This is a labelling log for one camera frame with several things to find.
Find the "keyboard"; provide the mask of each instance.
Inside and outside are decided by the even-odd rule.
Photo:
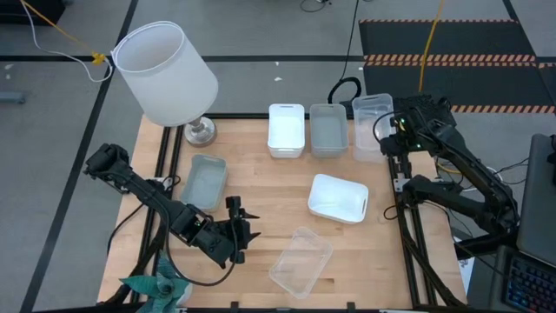
[[[522,312],[556,313],[556,269],[519,253],[510,258],[502,301]]]

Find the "yellow cord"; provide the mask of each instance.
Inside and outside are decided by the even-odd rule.
[[[433,41],[434,30],[436,29],[436,24],[440,19],[440,13],[442,13],[442,8],[444,8],[444,0],[440,0],[440,6],[438,8],[438,12],[436,13],[436,17],[434,18],[434,22],[433,22],[433,28],[431,29],[431,33],[428,35],[427,45],[425,46],[425,53],[423,53],[423,61],[420,65],[419,92],[423,91],[423,78],[425,76],[425,64],[427,63],[428,48],[430,47],[431,42]]]
[[[437,163],[436,164],[441,170],[444,170],[447,173],[452,173],[452,174],[461,174],[461,172],[459,172],[458,170],[450,170],[449,168],[447,168],[446,166]]]
[[[66,36],[67,38],[71,39],[72,41],[74,41],[75,43],[81,45],[82,47],[84,47],[84,49],[91,51],[91,55],[93,56],[94,60],[93,60],[93,64],[94,65],[99,65],[102,64],[104,62],[104,60],[106,59],[106,56],[102,53],[98,53],[95,52],[94,50],[92,50],[86,43],[79,41],[79,39],[73,37],[72,35],[68,34],[67,32],[65,32],[64,30],[62,30],[61,28],[59,28],[56,24],[52,23],[46,16],[44,16],[43,14],[41,14],[41,12],[39,12],[38,10],[36,10],[35,8],[33,8],[32,5],[28,4],[27,2],[25,2],[25,0],[20,0],[21,3],[23,3],[23,5],[25,5],[26,7],[28,7],[30,10],[32,10],[33,12],[35,12],[35,14],[37,14],[39,17],[41,17],[46,23],[50,24],[50,26],[54,27],[56,30],[58,30],[60,33],[62,33],[62,35]]]

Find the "gray plastic container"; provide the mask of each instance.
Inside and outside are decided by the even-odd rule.
[[[191,203],[205,212],[218,209],[226,185],[226,161],[214,156],[194,155],[182,202]]]
[[[340,104],[313,104],[311,120],[311,153],[315,157],[339,157],[348,150],[348,118]]]

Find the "white cable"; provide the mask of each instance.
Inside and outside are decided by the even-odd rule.
[[[90,81],[93,82],[93,83],[101,83],[101,82],[104,82],[105,80],[109,79],[109,78],[112,76],[112,71],[113,71],[114,69],[112,68],[112,64],[110,64],[110,62],[109,62],[107,59],[104,59],[104,62],[108,65],[108,69],[109,69],[108,75],[107,75],[105,78],[103,78],[103,79],[94,79],[94,78],[90,75],[89,69],[87,68],[87,65],[85,65],[85,63],[84,63],[83,61],[81,61],[81,60],[79,60],[79,59],[76,59],[76,58],[74,58],[74,57],[72,57],[72,56],[68,56],[67,54],[62,53],[62,52],[50,51],[50,50],[46,50],[46,49],[41,48],[41,46],[39,46],[38,43],[36,42],[35,25],[33,24],[33,18],[31,17],[31,14],[30,14],[29,11],[27,10],[27,6],[25,5],[25,3],[21,2],[21,5],[23,6],[23,9],[25,10],[25,13],[27,14],[27,17],[29,18],[29,23],[30,23],[30,25],[31,25],[31,31],[32,31],[32,33],[33,33],[33,42],[35,42],[35,46],[36,46],[39,50],[42,50],[42,51],[44,51],[44,52],[51,53],[51,54],[56,54],[56,55],[58,55],[58,56],[64,56],[64,57],[70,58],[70,59],[72,59],[72,60],[74,60],[74,61],[76,61],[76,62],[79,62],[79,63],[84,67],[85,71],[87,71],[87,76],[89,76]]]
[[[502,175],[497,170],[493,169],[490,166],[487,166],[486,168],[489,169],[490,171],[492,171],[492,173],[495,174],[500,179],[500,181],[502,183],[504,183],[504,179],[502,178]],[[462,191],[475,191],[475,190],[477,190],[477,189],[473,187],[473,188],[464,189]]]

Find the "lamp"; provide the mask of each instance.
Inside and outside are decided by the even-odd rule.
[[[196,147],[215,140],[215,124],[202,114],[216,99],[218,81],[180,26],[144,25],[122,39],[112,56],[149,120],[186,124],[184,135]]]

